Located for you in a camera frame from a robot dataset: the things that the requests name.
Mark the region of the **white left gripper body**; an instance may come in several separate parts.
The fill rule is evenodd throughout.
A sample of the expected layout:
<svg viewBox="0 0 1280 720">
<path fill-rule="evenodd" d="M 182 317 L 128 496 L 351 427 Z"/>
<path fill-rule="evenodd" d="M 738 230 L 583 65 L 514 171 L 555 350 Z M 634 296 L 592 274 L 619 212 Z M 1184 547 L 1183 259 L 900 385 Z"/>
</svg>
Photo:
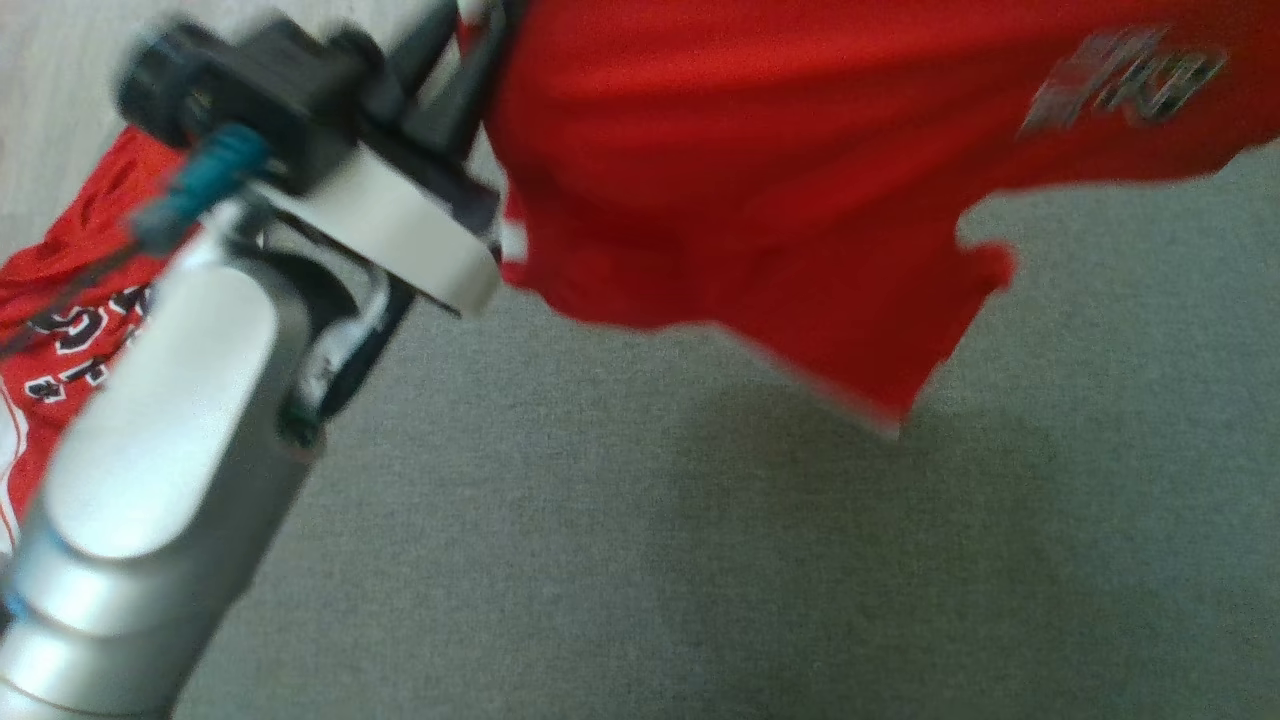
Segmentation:
<svg viewBox="0 0 1280 720">
<path fill-rule="evenodd" d="M 280 218 L 361 261 L 370 283 L 355 314 L 329 323 L 303 361 L 294 406 L 310 420 L 324 423 L 353 398 L 416 299 L 471 318 L 499 290 L 498 261 L 479 231 L 371 149 L 357 147 L 302 196 L 262 181 L 253 188 Z"/>
</svg>

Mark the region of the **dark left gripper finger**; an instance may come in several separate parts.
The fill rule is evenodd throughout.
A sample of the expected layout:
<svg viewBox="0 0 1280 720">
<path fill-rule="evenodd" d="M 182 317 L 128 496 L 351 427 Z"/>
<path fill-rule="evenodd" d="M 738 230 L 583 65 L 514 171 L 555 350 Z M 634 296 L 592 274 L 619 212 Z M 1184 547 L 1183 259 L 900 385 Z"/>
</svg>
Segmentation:
<svg viewBox="0 0 1280 720">
<path fill-rule="evenodd" d="M 452 161 L 467 159 L 522 19 L 522 1 L 484 1 L 475 20 L 461 23 L 453 32 L 458 65 L 426 105 L 404 117 L 411 141 Z"/>
<path fill-rule="evenodd" d="M 387 86 L 411 97 L 440 59 L 457 29 L 457 1 L 426 1 L 387 53 Z"/>
</svg>

